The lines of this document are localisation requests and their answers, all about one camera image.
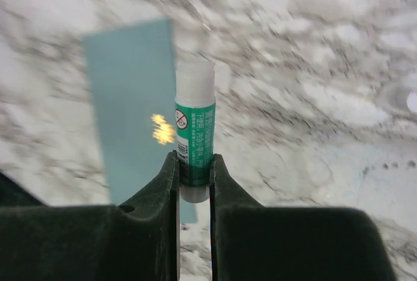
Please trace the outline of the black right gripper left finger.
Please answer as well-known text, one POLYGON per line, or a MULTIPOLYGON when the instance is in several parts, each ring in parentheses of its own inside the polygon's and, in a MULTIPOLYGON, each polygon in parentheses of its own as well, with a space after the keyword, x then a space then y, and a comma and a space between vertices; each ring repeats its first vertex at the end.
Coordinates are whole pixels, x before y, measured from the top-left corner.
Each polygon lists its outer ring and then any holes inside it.
POLYGON ((123 204, 1 208, 2 280, 178 280, 179 163, 123 204))

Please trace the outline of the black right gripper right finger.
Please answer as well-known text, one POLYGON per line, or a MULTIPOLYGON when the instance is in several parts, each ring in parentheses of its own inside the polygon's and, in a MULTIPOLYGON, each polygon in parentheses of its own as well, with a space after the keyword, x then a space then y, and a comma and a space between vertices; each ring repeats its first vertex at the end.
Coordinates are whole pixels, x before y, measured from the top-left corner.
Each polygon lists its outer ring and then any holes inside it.
POLYGON ((395 280, 379 231, 346 207, 265 207, 216 155, 210 167, 214 280, 395 280))

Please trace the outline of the teal envelope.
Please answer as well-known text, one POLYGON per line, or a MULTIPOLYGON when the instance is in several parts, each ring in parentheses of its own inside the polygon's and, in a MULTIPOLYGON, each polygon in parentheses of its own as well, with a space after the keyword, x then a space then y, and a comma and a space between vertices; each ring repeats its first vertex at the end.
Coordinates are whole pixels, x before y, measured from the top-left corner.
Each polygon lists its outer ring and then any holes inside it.
POLYGON ((83 37, 111 201, 124 203, 160 171, 175 143, 152 137, 152 114, 175 130, 171 24, 160 18, 83 37))

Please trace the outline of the green white glue stick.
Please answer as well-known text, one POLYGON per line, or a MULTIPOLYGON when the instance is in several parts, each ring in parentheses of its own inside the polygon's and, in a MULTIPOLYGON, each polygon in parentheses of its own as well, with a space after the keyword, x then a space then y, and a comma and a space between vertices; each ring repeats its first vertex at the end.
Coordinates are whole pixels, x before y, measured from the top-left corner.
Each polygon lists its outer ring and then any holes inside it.
POLYGON ((209 198, 214 156, 214 63, 181 63, 176 71, 175 122, 180 195, 188 203, 209 198))

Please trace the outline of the white glue stick cap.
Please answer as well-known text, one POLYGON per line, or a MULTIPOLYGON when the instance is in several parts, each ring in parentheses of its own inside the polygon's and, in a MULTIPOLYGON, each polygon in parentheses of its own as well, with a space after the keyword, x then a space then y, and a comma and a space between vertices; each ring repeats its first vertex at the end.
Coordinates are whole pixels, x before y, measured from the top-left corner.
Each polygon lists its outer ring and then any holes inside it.
POLYGON ((417 113, 417 91, 411 91, 406 99, 407 108, 411 113, 417 113))

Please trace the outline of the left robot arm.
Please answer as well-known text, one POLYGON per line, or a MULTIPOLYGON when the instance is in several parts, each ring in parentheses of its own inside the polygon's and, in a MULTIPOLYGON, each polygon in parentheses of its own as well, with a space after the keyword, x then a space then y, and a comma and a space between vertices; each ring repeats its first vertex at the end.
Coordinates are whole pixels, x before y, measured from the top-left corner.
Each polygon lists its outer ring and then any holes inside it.
POLYGON ((15 183, 4 173, 0 173, 0 206, 3 207, 28 207, 43 206, 44 204, 32 196, 28 191, 15 183))

